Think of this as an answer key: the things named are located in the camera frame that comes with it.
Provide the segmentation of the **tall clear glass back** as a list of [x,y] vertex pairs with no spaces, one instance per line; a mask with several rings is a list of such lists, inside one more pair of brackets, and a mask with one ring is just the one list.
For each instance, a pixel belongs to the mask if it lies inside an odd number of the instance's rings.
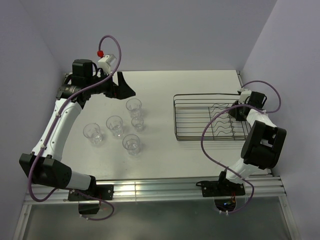
[[131,118],[142,116],[142,102],[139,99],[131,98],[126,102],[125,106]]

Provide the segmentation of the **small clear glass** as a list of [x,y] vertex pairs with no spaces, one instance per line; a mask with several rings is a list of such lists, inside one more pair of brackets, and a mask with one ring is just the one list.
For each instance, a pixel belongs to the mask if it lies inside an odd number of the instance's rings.
[[145,129],[144,119],[141,116],[132,118],[131,125],[136,132],[142,132]]

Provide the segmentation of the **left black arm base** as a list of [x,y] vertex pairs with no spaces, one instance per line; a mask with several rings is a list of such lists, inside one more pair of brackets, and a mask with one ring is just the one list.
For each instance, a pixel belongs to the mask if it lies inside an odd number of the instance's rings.
[[102,210],[102,205],[109,205],[110,216],[113,215],[115,208],[108,202],[113,199],[114,185],[103,184],[96,185],[88,190],[70,190],[67,200],[69,202],[78,202],[78,212],[80,215],[93,216],[99,210]]

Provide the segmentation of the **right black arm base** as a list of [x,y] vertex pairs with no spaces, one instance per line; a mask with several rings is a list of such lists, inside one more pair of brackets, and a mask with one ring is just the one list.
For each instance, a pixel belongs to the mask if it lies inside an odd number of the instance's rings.
[[233,212],[237,206],[236,197],[246,194],[243,184],[234,183],[227,180],[227,171],[224,170],[219,174],[218,180],[201,180],[195,185],[201,188],[204,198],[226,197],[226,199],[215,199],[215,207],[220,213]]

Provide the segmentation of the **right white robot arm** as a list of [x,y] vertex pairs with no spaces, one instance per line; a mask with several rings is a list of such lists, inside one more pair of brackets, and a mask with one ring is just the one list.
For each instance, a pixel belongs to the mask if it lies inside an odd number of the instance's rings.
[[229,194],[234,186],[242,183],[242,179],[258,170],[272,169],[278,163],[287,131],[277,127],[264,112],[266,100],[263,93],[244,90],[233,105],[246,104],[253,108],[242,106],[229,111],[236,120],[247,121],[250,132],[242,147],[240,159],[229,170],[220,173],[216,189],[222,195]]

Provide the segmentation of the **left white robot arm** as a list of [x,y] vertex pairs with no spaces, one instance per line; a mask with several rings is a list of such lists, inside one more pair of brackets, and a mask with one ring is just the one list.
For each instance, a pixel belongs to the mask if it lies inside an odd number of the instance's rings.
[[92,95],[103,94],[118,100],[135,96],[122,72],[116,73],[118,82],[113,82],[111,66],[115,60],[109,54],[97,63],[88,59],[72,63],[72,73],[57,90],[54,110],[43,135],[31,153],[23,153],[19,159],[30,184],[76,189],[86,200],[96,197],[95,178],[73,171],[62,163],[62,154],[75,120]]

